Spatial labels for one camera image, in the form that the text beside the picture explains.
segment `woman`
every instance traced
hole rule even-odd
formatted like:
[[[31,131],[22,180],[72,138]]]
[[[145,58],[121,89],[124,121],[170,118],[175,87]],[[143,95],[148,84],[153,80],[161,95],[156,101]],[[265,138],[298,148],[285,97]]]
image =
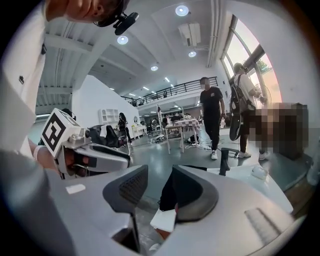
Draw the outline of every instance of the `woman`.
[[[132,146],[132,141],[131,141],[131,138],[130,138],[130,134],[129,134],[129,129],[127,127],[127,119],[125,117],[125,114],[124,113],[120,113],[119,114],[119,122],[118,122],[118,126],[119,126],[119,130],[120,131],[125,131],[126,133],[126,136],[128,137],[128,142],[130,143],[130,146]]]

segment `person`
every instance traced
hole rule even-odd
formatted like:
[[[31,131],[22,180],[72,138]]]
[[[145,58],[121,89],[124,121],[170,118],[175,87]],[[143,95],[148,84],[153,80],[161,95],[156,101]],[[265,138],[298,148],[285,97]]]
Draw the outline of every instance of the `person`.
[[[12,37],[1,59],[2,89],[6,88],[4,92],[10,92],[9,96],[12,99],[18,97],[25,106],[24,109],[20,107],[16,110],[16,114],[11,116],[12,122],[14,119],[20,121],[18,112],[20,116],[21,112],[24,112],[36,117],[36,100],[47,51],[46,23],[55,18],[65,17],[73,22],[95,23],[98,27],[106,27],[118,20],[118,16],[126,9],[128,3],[129,0],[44,0],[37,5]],[[53,169],[59,173],[49,150],[28,139],[29,128],[31,126],[26,124],[25,129],[20,131],[25,139],[23,142],[12,142],[13,149],[26,157],[35,158],[43,168]],[[65,156],[67,166],[72,166],[74,163],[72,152]],[[88,162],[88,159],[84,157],[83,162]]]
[[[130,138],[130,133],[129,133],[129,129],[127,127],[127,124],[128,124],[128,122],[127,122],[126,116],[124,113],[121,112],[119,114],[119,122],[118,122],[119,130],[125,131],[125,134],[128,138],[128,142],[130,143],[130,146],[132,146],[132,140]]]
[[[249,158],[251,157],[251,154],[248,153],[247,150],[247,140],[249,137],[249,131],[250,131],[250,123],[255,122],[258,117],[256,117],[256,103],[255,99],[259,98],[261,96],[261,92],[256,89],[254,84],[251,82],[250,78],[246,74],[247,68],[244,68],[244,66],[241,63],[234,64],[234,82],[235,86],[239,86],[239,88],[242,90],[244,99],[248,102],[247,104],[247,110],[245,110],[243,113],[241,113],[241,116],[243,118],[243,125],[240,129],[240,153],[238,155],[239,158]],[[269,156],[269,153],[266,152],[265,149],[260,148],[259,150],[259,160],[262,161],[266,159]]]
[[[200,79],[200,84],[204,87],[204,91],[200,94],[200,103],[203,109],[203,123],[206,133],[212,140],[211,143],[211,159],[217,160],[217,148],[220,137],[220,105],[222,117],[226,118],[225,102],[223,95],[218,87],[210,87],[210,80],[207,77]]]

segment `floor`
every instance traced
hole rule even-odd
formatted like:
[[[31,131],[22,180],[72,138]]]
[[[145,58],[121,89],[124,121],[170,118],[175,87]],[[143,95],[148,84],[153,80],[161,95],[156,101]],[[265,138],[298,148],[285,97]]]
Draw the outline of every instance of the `floor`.
[[[202,126],[197,134],[200,137],[200,144],[205,147],[210,145],[209,136],[205,133]],[[238,142],[231,141],[229,134],[223,130],[220,131],[220,144],[218,149],[232,148],[238,149]],[[185,138],[193,135],[192,132],[186,132]],[[148,165],[148,187],[143,198],[136,208],[136,219],[139,231],[140,243],[143,247],[142,254],[149,255],[149,248],[153,244],[161,243],[161,237],[150,226],[150,221],[156,213],[159,205],[158,200],[161,197],[162,189],[169,178],[172,165],[193,165],[207,168],[219,168],[221,152],[218,150],[218,160],[211,160],[211,151],[198,149],[195,147],[185,148],[184,153],[179,148],[179,139],[170,139],[171,154],[168,154],[167,142],[151,143],[149,136],[142,136],[140,139],[134,139],[131,147],[131,166]],[[259,150],[254,143],[249,143],[247,152],[252,157],[246,159],[229,157],[231,167],[251,165],[258,162]],[[269,170],[269,174],[286,191],[302,180],[306,174],[306,165],[302,160],[292,161],[280,154],[271,154],[269,160],[259,162],[262,167]]]

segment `white shelf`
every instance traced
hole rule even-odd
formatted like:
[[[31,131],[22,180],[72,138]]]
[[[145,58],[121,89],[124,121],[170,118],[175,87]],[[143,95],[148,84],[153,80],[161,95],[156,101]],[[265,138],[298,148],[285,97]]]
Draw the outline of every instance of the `white shelf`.
[[[99,109],[99,122],[100,125],[115,125],[119,122],[118,109]]]

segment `white wall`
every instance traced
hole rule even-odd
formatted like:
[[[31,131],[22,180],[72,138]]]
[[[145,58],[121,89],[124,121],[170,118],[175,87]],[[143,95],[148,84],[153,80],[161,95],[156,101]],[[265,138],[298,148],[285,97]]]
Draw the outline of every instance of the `white wall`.
[[[76,115],[77,123],[88,128],[100,124],[98,115],[100,109],[115,109],[119,113],[123,112],[128,122],[130,136],[133,136],[131,126],[134,124],[135,116],[140,123],[137,108],[94,76],[87,75],[81,88],[72,93],[72,112]]]
[[[227,10],[250,29],[266,52],[279,83],[282,101],[308,106],[309,147],[305,153],[312,157],[320,127],[320,76],[305,36],[284,10],[276,15],[239,1],[228,1]]]

